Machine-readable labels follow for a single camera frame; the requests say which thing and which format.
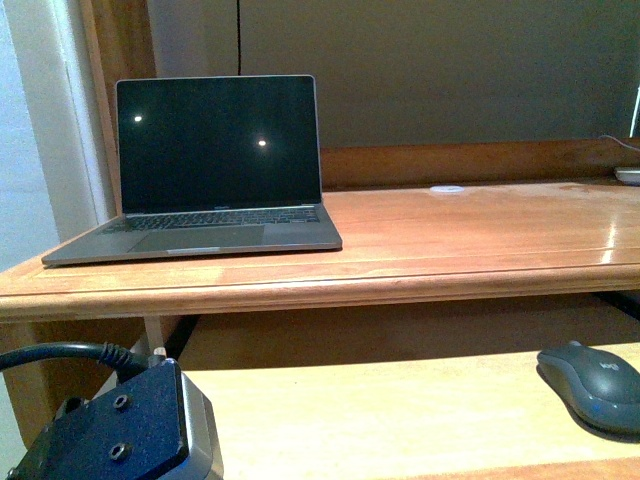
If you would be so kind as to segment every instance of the computer mouse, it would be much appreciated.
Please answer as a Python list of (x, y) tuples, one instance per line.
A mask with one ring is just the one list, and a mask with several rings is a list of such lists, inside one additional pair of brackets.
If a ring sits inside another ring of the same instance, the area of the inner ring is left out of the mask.
[(538, 353), (538, 372), (582, 427), (640, 439), (640, 373), (619, 356), (574, 341)]

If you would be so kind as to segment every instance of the black screen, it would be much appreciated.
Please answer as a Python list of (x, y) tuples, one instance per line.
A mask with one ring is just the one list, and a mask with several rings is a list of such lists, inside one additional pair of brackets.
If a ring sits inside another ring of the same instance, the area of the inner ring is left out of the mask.
[(117, 98), (124, 212), (320, 202), (313, 77), (125, 80)]

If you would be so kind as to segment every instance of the black cable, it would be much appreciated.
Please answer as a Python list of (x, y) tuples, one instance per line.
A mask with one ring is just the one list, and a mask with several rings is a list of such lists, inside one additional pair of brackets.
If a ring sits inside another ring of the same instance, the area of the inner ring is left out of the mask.
[(120, 382), (126, 382), (149, 368), (147, 357), (105, 343), (53, 342), (19, 348), (0, 355), (0, 372), (39, 360), (52, 358), (90, 358), (113, 368)]
[(242, 75), (242, 29), (240, 22), (240, 0), (236, 0), (236, 33), (238, 36), (238, 76)]

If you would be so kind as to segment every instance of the black device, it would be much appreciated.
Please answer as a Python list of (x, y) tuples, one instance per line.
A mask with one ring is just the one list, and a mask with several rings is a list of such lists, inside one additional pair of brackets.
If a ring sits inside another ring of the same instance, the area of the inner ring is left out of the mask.
[(580, 426), (640, 441), (640, 373), (625, 360), (573, 341), (538, 353), (538, 372)]
[(175, 360), (45, 344), (0, 355), (0, 370), (63, 356), (96, 358), (121, 383), (91, 401), (66, 400), (7, 480), (222, 480), (211, 402)]

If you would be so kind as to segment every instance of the wooden shelf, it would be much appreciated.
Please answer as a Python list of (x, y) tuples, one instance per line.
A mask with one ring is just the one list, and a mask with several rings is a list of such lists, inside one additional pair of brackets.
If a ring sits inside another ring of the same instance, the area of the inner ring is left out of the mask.
[(640, 196), (617, 183), (336, 192), (340, 252), (0, 275), (7, 322), (403, 303), (640, 287)]
[(639, 478), (638, 446), (582, 430), (536, 372), (575, 338), (640, 368), (638, 322), (588, 295), (209, 315), (180, 364), (229, 479)]

